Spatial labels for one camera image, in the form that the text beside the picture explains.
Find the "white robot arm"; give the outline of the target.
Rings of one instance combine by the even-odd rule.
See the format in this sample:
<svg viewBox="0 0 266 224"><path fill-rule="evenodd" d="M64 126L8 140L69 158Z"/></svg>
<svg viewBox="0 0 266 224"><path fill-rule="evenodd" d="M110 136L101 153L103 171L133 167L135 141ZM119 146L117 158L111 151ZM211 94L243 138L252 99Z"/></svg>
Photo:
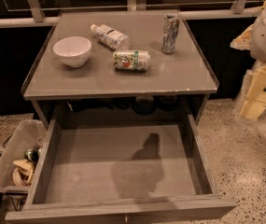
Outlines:
<svg viewBox="0 0 266 224"><path fill-rule="evenodd" d="M231 42L233 49L249 50L258 67L250 72L251 82L239 115L245 119L258 119L266 109L266 2L253 24Z"/></svg>

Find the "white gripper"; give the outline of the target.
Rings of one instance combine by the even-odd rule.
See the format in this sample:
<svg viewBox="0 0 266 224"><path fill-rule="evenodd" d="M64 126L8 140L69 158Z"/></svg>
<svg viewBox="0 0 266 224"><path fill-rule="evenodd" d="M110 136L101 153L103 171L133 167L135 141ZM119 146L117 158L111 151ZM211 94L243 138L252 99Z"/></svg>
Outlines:
<svg viewBox="0 0 266 224"><path fill-rule="evenodd" d="M232 40L230 47L238 50L250 50L253 25L248 26L240 35ZM253 74L253 94L256 101L245 100L240 110L240 116L256 120L266 109L266 64L259 67Z"/></svg>

